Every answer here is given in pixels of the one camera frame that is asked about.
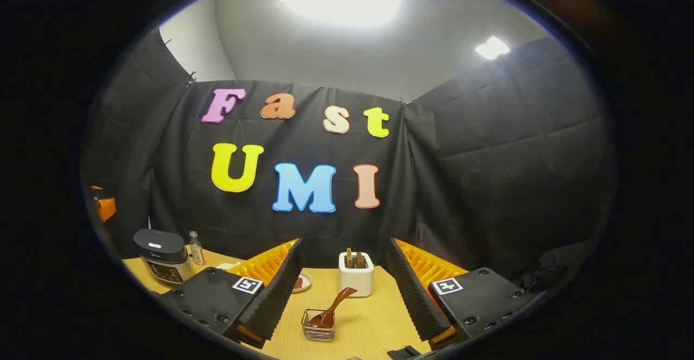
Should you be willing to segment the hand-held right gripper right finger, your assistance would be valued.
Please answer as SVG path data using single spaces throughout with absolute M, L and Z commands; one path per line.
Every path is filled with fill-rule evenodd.
M 539 298 L 490 268 L 467 271 L 395 238 L 387 247 L 386 269 L 419 337 L 432 349 L 485 335 Z

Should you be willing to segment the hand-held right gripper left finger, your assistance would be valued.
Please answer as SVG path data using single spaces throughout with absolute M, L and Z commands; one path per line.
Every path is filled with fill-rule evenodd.
M 285 310 L 304 266 L 302 254 L 302 239 L 285 242 L 228 271 L 203 269 L 158 300 L 193 323 L 260 349 Z

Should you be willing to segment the brown wooden spoon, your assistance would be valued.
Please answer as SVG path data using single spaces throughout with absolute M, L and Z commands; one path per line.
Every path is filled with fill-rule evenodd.
M 317 314 L 307 322 L 307 327 L 330 330 L 335 325 L 335 311 L 337 306 L 342 303 L 349 296 L 357 293 L 357 289 L 352 287 L 345 287 L 342 289 L 334 299 L 332 305 L 322 313 Z

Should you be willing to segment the dark grey rice cooker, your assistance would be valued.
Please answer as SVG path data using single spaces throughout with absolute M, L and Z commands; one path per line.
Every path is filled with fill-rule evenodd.
M 194 275 L 188 249 L 178 234 L 140 229 L 132 237 L 151 275 L 162 283 L 178 285 Z

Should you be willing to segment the white toaster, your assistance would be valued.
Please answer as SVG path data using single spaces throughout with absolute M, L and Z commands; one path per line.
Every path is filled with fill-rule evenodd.
M 356 293 L 350 297 L 369 297 L 374 288 L 374 264 L 371 257 L 365 252 L 351 252 L 350 256 L 355 262 L 358 256 L 361 255 L 366 266 L 364 268 L 348 268 L 346 263 L 349 261 L 347 252 L 342 252 L 339 255 L 339 273 L 337 292 L 344 290 L 347 287 L 354 288 Z

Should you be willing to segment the small clear bottle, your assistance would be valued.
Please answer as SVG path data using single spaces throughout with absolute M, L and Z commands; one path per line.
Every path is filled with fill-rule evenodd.
M 203 254 L 203 247 L 196 231 L 189 232 L 189 249 L 191 251 L 194 263 L 199 266 L 205 266 L 205 256 Z

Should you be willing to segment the black backdrop cloth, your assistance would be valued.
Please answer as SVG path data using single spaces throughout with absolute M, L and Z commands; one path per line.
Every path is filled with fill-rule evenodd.
M 553 38 L 402 105 L 302 83 L 191 83 L 153 33 L 96 105 L 82 172 L 114 197 L 106 232 L 124 259 L 148 226 L 195 230 L 240 259 L 300 238 L 308 268 L 334 268 L 347 247 L 383 264 L 397 238 L 514 280 L 593 237 L 614 151 L 597 91 Z

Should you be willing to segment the small ceiling light panel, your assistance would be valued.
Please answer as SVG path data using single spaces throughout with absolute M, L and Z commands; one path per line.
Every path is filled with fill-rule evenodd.
M 475 48 L 475 52 L 486 60 L 495 60 L 501 55 L 508 54 L 510 47 L 496 36 L 491 36 Z

